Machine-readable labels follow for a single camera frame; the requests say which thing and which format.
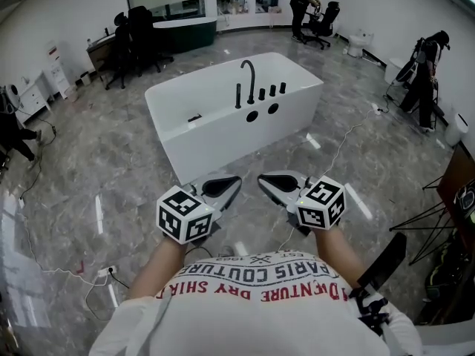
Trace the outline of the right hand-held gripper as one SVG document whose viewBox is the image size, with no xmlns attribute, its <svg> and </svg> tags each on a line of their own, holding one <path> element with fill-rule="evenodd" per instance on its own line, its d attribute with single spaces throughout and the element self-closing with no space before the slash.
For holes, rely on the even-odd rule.
<svg viewBox="0 0 475 356">
<path fill-rule="evenodd" d="M 307 236 L 312 230 L 330 230 L 347 208 L 345 187 L 322 176 L 309 187 L 297 171 L 272 171 L 258 177 L 261 190 L 277 205 L 287 207 L 292 225 Z"/>
</svg>

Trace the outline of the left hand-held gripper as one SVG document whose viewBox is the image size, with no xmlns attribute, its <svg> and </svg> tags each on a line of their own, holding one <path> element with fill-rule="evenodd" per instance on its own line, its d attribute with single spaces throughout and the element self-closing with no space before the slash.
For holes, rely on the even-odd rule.
<svg viewBox="0 0 475 356">
<path fill-rule="evenodd" d="M 156 225 L 179 244 L 200 244 L 220 228 L 217 221 L 241 185 L 242 179 L 231 174 L 209 174 L 176 185 L 157 200 Z"/>
</svg>

